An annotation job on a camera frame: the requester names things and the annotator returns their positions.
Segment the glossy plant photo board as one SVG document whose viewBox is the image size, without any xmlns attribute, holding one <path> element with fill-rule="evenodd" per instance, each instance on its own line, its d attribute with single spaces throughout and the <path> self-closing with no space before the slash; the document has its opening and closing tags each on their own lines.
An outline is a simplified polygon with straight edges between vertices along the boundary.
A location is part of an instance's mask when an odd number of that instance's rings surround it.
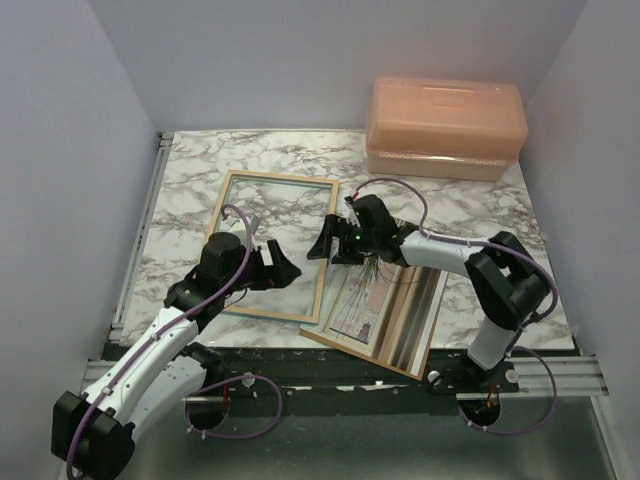
<svg viewBox="0 0 640 480">
<path fill-rule="evenodd" d="M 300 335 L 420 380 L 448 274 L 382 261 L 335 265 L 318 324 Z"/>
</svg>

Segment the orange translucent plastic box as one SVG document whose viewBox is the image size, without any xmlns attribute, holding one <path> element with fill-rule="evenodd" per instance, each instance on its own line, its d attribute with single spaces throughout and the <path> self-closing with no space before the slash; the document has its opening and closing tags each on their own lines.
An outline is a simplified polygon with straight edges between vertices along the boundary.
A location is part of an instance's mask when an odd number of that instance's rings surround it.
<svg viewBox="0 0 640 480">
<path fill-rule="evenodd" d="M 367 112 L 367 169 L 495 182 L 518 162 L 527 135 L 513 85 L 382 76 Z"/>
</svg>

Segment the blue wooden picture frame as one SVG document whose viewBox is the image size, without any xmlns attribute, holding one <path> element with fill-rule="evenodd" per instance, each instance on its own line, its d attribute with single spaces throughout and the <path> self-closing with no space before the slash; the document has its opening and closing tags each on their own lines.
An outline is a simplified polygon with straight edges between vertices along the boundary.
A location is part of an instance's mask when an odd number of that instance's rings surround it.
<svg viewBox="0 0 640 480">
<path fill-rule="evenodd" d="M 278 241 L 285 256 L 302 275 L 284 289 L 248 292 L 225 311 L 234 315 L 294 321 L 315 325 L 327 262 L 307 260 L 306 254 L 319 236 L 325 216 L 334 214 L 339 193 L 337 179 L 230 170 L 227 172 L 209 226 L 222 228 L 221 207 L 230 203 L 242 212 L 261 217 L 258 230 Z"/>
</svg>

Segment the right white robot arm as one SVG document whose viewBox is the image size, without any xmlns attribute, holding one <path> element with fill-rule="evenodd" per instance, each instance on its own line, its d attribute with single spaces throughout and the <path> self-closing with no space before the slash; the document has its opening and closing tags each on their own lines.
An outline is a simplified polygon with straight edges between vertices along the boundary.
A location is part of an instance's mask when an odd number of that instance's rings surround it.
<svg viewBox="0 0 640 480">
<path fill-rule="evenodd" d="M 471 391 L 493 384 L 495 367 L 520 332 L 557 306 L 553 278 L 509 232 L 485 240 L 447 236 L 396 220 L 376 195 L 351 196 L 346 201 L 351 216 L 326 215 L 307 258 L 362 265 L 373 256 L 396 266 L 432 268 L 469 279 L 484 312 L 480 330 L 466 351 L 470 361 L 459 370 L 462 384 Z"/>
</svg>

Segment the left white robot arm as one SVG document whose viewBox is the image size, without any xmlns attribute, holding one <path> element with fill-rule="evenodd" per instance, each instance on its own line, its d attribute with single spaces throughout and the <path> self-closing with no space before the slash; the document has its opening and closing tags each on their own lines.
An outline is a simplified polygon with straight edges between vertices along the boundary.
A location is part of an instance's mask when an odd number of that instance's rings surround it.
<svg viewBox="0 0 640 480">
<path fill-rule="evenodd" d="M 246 233 L 216 232 L 199 262 L 167 293 L 145 333 L 98 380 L 66 392 L 53 407 L 51 451 L 70 479 L 115 479 L 140 437 L 191 394 L 225 396 L 241 376 L 227 376 L 222 357 L 196 336 L 241 291 L 289 286 L 300 274 L 275 240 L 265 262 Z"/>
</svg>

